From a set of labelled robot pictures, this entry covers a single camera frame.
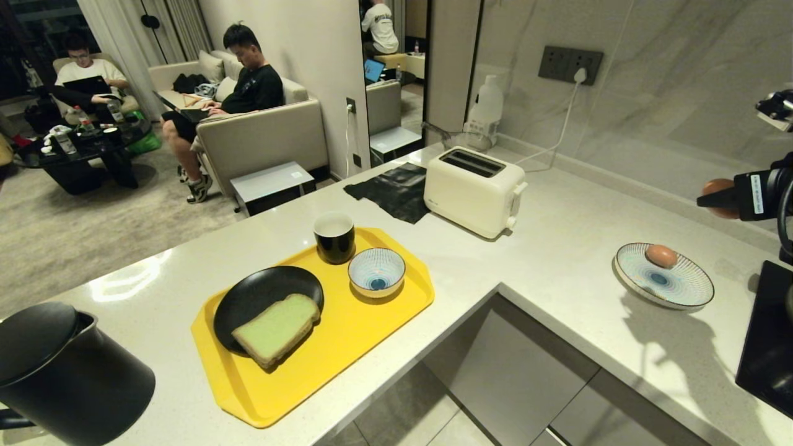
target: yellow tray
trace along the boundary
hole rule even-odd
[[[357,252],[398,252],[407,266],[402,291],[385,303],[359,300],[350,289],[348,263],[323,262],[316,246],[280,262],[311,271],[322,283],[325,305],[308,339],[272,373],[226,350],[215,337],[215,311],[228,290],[201,307],[191,330],[215,402],[223,410],[256,428],[274,424],[432,303],[435,290],[427,267],[394,239],[380,229],[356,228],[355,244]]]

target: kitchen counter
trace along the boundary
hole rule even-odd
[[[343,191],[438,153],[430,146],[56,296],[96,314],[102,330],[155,371],[150,406],[113,444],[313,444],[354,419],[495,292],[708,442],[793,444],[793,421],[734,384],[754,299],[747,284],[773,252],[621,193],[613,181],[603,186],[559,168],[527,174],[515,231],[495,241],[433,214],[410,225]],[[491,154],[516,157],[501,148]],[[254,429],[215,405],[190,324],[213,294],[314,244],[313,221],[329,210],[384,229],[418,256],[435,302],[274,426]],[[714,282],[714,301],[681,313],[629,294],[611,260],[634,241],[694,260]],[[60,442],[18,429],[0,434],[0,444]]]

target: hair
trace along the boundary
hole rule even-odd
[[[88,49],[88,41],[80,33],[70,31],[63,39],[63,46],[67,51],[80,51]]]
[[[262,47],[259,46],[259,41],[256,40],[256,35],[250,28],[243,25],[242,22],[229,26],[228,29],[226,29],[226,33],[223,35],[223,46],[230,48],[232,45],[256,45],[256,48],[260,52],[262,51]]]

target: person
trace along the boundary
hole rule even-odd
[[[5,114],[0,112],[0,133],[12,140],[17,146],[23,148],[24,146],[32,143],[33,141],[23,138],[19,134],[17,126],[6,117]]]
[[[58,71],[55,86],[50,88],[53,96],[69,106],[80,106],[86,113],[104,113],[108,102],[121,100],[119,90],[129,88],[129,82],[115,65],[108,60],[91,59],[88,42],[78,33],[67,34],[63,45],[72,61]],[[111,94],[88,94],[63,86],[67,82],[94,76],[105,80]]]
[[[248,113],[265,110],[284,104],[284,90],[281,77],[264,58],[262,47],[256,35],[245,25],[235,24],[228,27],[223,35],[223,46],[237,56],[243,65],[239,72],[234,91],[220,102],[208,102],[209,116],[216,117],[231,113]],[[212,178],[201,173],[197,155],[190,150],[196,138],[196,124],[179,114],[178,111],[163,113],[163,136],[176,155],[180,171],[186,174],[183,179],[190,189],[187,202],[200,203],[206,200],[212,186]]]
[[[391,9],[383,0],[371,0],[372,7],[363,15],[361,30],[365,33],[371,29],[374,41],[363,43],[365,59],[374,59],[377,55],[393,54],[399,49],[399,40],[394,34],[394,23]]]

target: egg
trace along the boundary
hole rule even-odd
[[[710,195],[713,194],[714,192],[730,189],[731,187],[734,186],[735,186],[735,182],[731,179],[726,179],[726,178],[712,179],[711,181],[705,183],[705,187],[702,188],[702,195]],[[729,218],[729,219],[738,218],[737,209],[731,209],[725,207],[711,207],[708,209],[717,217]]]
[[[663,244],[654,244],[647,248],[645,257],[659,267],[670,269],[677,264],[677,253]]]

